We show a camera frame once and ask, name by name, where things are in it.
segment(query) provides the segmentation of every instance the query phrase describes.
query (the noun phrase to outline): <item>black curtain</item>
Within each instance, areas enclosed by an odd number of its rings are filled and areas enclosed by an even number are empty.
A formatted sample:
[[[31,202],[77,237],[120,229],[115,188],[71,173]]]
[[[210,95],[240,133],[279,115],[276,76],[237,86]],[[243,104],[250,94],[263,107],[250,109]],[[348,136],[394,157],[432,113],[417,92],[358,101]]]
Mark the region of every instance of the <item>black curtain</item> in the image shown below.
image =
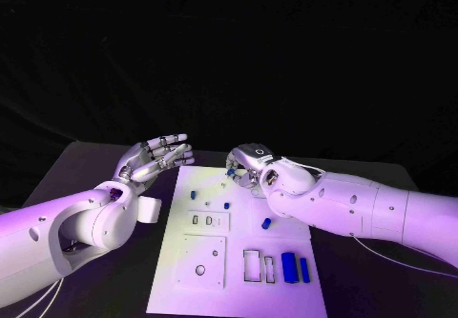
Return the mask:
[[[2,2],[0,203],[21,204],[73,140],[181,132],[200,150],[262,142],[398,163],[424,191],[456,193],[455,8]]]

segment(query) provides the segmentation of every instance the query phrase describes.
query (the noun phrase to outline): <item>blue block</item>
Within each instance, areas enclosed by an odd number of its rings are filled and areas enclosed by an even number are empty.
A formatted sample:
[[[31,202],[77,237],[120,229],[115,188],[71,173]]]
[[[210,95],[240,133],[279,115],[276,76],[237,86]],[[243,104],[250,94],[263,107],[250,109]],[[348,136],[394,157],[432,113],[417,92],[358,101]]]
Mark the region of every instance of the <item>blue block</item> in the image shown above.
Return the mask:
[[[272,220],[266,217],[264,221],[260,225],[262,229],[266,230],[269,228],[269,224],[272,223]]]
[[[299,261],[300,261],[300,271],[302,271],[303,283],[309,283],[306,260],[305,260],[305,258],[300,258]]]
[[[298,283],[298,267],[293,253],[280,254],[280,265],[283,266],[283,282],[289,284]]]

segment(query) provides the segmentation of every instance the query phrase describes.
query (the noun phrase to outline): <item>circular hole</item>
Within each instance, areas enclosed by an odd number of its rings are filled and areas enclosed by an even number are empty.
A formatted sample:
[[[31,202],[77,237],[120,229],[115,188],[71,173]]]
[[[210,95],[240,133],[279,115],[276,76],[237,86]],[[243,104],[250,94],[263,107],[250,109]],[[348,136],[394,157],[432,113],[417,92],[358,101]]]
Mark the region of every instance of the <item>circular hole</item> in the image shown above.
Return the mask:
[[[198,266],[195,267],[195,274],[197,274],[198,276],[201,276],[203,273],[204,273],[204,267],[203,267],[203,265],[198,265]]]

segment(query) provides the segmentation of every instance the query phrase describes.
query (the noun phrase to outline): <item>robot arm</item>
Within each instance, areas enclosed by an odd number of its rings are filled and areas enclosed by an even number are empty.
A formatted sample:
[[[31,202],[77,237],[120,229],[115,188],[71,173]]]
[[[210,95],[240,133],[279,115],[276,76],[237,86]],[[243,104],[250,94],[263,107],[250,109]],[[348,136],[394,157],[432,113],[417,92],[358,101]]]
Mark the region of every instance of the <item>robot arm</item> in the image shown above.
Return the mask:
[[[159,200],[138,197],[161,171],[192,163],[185,134],[131,147],[112,181],[93,190],[0,215],[0,307],[17,302],[126,242],[154,222]],[[58,234],[76,243],[61,249]]]
[[[236,182],[249,175],[250,186],[259,183],[279,217],[295,217],[336,235],[397,242],[458,267],[458,198],[400,190],[308,167],[316,171],[312,175],[286,158],[250,166],[256,150],[263,151],[262,145],[233,149],[227,175]],[[230,170],[239,162],[249,171],[241,177]]]

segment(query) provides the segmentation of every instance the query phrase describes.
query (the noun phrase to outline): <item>table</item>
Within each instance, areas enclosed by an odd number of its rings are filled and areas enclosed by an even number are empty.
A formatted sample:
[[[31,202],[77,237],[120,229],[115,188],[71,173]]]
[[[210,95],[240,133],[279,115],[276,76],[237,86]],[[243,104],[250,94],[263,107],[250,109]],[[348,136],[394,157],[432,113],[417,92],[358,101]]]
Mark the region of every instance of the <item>table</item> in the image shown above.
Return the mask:
[[[92,189],[109,180],[116,161],[126,149],[128,146],[73,142],[56,160],[24,207]],[[223,152],[195,150],[194,165],[223,167],[226,155]],[[396,164],[311,158],[290,159],[325,171],[354,174],[388,186],[416,190],[406,169]],[[64,278],[46,317],[154,316],[145,314],[145,306],[177,173],[177,169],[162,172],[142,194],[162,200],[158,222],[136,223],[132,236],[123,246],[90,261]],[[329,318],[458,315],[458,280],[411,270],[381,259],[352,238],[339,237],[315,228],[309,231]],[[364,240],[364,243],[377,252],[407,264],[456,273],[452,266],[394,243],[377,240]],[[43,291],[1,308],[0,317],[14,317],[35,301]],[[38,315],[48,300],[50,296],[25,317]]]

